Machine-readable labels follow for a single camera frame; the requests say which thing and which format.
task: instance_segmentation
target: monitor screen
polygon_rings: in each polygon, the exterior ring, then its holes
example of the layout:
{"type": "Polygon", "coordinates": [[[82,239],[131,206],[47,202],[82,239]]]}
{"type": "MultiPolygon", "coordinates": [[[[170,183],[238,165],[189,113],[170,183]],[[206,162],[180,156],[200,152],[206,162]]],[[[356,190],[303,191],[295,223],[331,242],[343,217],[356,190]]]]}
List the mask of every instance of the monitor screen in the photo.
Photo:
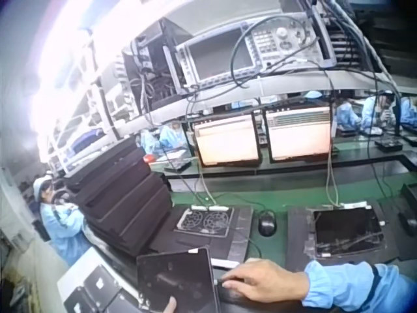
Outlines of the monitor screen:
{"type": "Polygon", "coordinates": [[[273,160],[321,155],[330,150],[330,108],[266,114],[273,160]]]}
{"type": "MultiPolygon", "coordinates": [[[[234,29],[197,42],[189,47],[200,81],[230,72],[233,47],[241,35],[242,31],[240,29],[234,29]]],[[[248,48],[242,42],[236,54],[234,69],[239,70],[252,66],[253,61],[248,48]]]]}
{"type": "Polygon", "coordinates": [[[204,166],[260,159],[252,115],[194,125],[194,132],[204,166]]]}
{"type": "Polygon", "coordinates": [[[314,221],[318,255],[373,250],[380,248],[384,239],[373,209],[315,211],[314,221]]]}

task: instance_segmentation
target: computer monitor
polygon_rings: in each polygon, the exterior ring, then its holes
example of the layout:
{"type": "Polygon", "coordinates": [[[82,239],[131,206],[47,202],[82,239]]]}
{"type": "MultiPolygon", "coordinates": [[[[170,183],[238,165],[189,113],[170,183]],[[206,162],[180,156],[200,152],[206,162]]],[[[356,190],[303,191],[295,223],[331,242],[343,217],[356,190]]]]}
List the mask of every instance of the computer monitor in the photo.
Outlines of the computer monitor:
{"type": "Polygon", "coordinates": [[[243,115],[194,123],[195,142],[204,167],[250,166],[261,162],[255,117],[243,115]]]}
{"type": "Polygon", "coordinates": [[[264,118],[271,162],[329,153],[329,107],[265,112],[264,118]]]}

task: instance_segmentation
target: button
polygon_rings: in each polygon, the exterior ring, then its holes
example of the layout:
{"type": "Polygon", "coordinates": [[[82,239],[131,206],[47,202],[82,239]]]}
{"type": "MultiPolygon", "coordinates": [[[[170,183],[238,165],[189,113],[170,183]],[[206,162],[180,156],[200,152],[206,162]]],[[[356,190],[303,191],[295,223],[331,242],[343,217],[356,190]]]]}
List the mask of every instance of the button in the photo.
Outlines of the button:
{"type": "Polygon", "coordinates": [[[276,30],[276,35],[278,36],[278,38],[280,39],[287,39],[288,37],[288,31],[286,28],[284,27],[280,27],[276,30]]]}

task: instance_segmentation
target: computer mouse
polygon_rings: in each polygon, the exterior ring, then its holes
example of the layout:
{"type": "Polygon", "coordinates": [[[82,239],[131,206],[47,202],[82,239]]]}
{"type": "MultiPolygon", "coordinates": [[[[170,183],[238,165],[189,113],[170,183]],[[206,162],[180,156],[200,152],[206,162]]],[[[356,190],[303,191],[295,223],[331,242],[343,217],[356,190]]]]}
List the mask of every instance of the computer mouse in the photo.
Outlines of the computer mouse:
{"type": "Polygon", "coordinates": [[[276,219],[274,212],[263,211],[259,215],[258,231],[264,237],[271,237],[276,233],[276,219]]]}
{"type": "Polygon", "coordinates": [[[410,211],[400,212],[398,219],[408,236],[415,237],[417,235],[417,220],[413,213],[410,211]]]}

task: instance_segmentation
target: tablet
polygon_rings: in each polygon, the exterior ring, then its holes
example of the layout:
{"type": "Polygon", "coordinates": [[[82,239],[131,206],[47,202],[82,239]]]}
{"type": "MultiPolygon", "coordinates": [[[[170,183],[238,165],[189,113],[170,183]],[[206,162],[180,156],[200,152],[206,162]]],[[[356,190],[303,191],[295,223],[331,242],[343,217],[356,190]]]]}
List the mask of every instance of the tablet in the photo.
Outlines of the tablet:
{"type": "Polygon", "coordinates": [[[178,313],[220,313],[209,250],[137,257],[139,308],[163,312],[172,296],[178,313]]]}

